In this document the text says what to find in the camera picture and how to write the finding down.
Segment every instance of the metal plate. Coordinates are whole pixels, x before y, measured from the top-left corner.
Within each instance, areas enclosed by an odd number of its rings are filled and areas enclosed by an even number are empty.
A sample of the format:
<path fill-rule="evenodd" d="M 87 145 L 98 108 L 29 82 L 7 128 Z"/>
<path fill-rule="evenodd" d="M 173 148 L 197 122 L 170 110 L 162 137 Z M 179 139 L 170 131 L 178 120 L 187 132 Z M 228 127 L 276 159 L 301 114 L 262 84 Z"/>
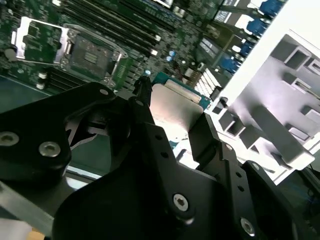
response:
<path fill-rule="evenodd" d="M 165 87 L 152 87 L 150 110 L 156 124 L 164 128 L 169 140 L 183 138 L 204 112 L 198 104 Z"/>

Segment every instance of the black metal arm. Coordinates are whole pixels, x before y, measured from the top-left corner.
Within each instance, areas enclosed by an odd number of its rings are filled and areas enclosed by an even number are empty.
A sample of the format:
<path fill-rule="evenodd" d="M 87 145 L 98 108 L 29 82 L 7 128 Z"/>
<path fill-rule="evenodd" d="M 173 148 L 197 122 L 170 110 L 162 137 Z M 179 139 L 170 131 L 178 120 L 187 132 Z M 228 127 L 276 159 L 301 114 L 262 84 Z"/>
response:
<path fill-rule="evenodd" d="M 89 83 L 0 114 L 0 180 L 39 191 L 61 180 L 72 148 L 111 138 L 112 172 L 63 202 L 53 240 L 314 239 L 261 167 L 240 166 L 210 116 L 189 131 L 193 170 L 155 125 L 150 95 L 135 92 L 127 101 Z"/>

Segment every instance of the blue connector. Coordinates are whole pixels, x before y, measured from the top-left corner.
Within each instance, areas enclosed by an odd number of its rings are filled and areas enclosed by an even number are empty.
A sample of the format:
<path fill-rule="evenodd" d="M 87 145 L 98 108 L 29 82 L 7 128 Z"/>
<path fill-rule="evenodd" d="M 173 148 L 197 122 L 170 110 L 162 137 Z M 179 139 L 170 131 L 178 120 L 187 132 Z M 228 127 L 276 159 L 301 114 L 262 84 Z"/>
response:
<path fill-rule="evenodd" d="M 261 37 L 265 33 L 267 27 L 267 23 L 261 21 L 260 19 L 255 19 L 248 23 L 246 29 L 252 32 L 253 35 Z"/>
<path fill-rule="evenodd" d="M 240 50 L 240 54 L 244 57 L 247 57 L 249 55 L 249 53 L 251 52 L 251 50 L 254 48 L 254 44 L 249 42 L 249 41 L 246 41 L 242 47 L 241 47 L 241 50 Z"/>
<path fill-rule="evenodd" d="M 259 10 L 263 14 L 274 18 L 280 12 L 283 5 L 284 3 L 279 0 L 267 0 L 261 4 Z"/>
<path fill-rule="evenodd" d="M 236 59 L 231 59 L 229 56 L 224 58 L 221 63 L 220 67 L 227 70 L 228 72 L 234 74 L 240 68 L 241 63 L 238 62 Z"/>

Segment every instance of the blue port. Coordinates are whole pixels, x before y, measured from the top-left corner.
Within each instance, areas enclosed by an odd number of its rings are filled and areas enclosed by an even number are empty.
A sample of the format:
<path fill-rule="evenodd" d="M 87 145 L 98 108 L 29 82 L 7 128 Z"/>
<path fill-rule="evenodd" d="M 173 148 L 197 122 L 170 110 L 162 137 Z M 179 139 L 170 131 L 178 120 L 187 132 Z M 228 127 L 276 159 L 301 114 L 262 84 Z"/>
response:
<path fill-rule="evenodd" d="M 240 66 L 241 64 L 236 59 L 231 59 L 229 56 L 224 58 L 220 63 L 221 68 L 232 74 L 236 73 Z"/>
<path fill-rule="evenodd" d="M 242 47 L 241 47 L 241 50 L 240 50 L 240 54 L 244 57 L 247 57 L 249 55 L 249 53 L 251 52 L 251 50 L 254 48 L 254 44 L 249 42 L 249 41 L 246 41 Z"/>
<path fill-rule="evenodd" d="M 260 19 L 255 19 L 248 23 L 246 29 L 252 32 L 253 35 L 261 37 L 265 33 L 267 27 L 267 23 L 261 21 Z"/>
<path fill-rule="evenodd" d="M 283 5 L 283 2 L 279 0 L 267 0 L 261 4 L 259 10 L 274 18 L 280 12 Z"/>

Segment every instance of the black plastic mount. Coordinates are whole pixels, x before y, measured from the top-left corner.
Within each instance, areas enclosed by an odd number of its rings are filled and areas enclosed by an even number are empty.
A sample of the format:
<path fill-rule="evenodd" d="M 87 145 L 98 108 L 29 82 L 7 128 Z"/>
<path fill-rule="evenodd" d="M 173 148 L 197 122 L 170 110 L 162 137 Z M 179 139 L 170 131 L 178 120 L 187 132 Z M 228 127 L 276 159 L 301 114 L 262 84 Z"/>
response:
<path fill-rule="evenodd" d="M 72 148 L 97 134 L 110 136 L 113 171 L 66 199 L 55 215 L 53 240 L 313 239 L 263 169 L 250 161 L 239 165 L 209 115 L 189 132 L 199 167 L 180 164 L 154 123 L 151 86 L 143 82 L 137 88 L 148 94 L 136 90 L 129 100 L 89 83 L 0 114 L 0 133 L 19 137 L 0 146 L 0 180 L 29 188 L 57 183 Z M 41 155 L 43 142 L 57 143 L 59 154 Z"/>

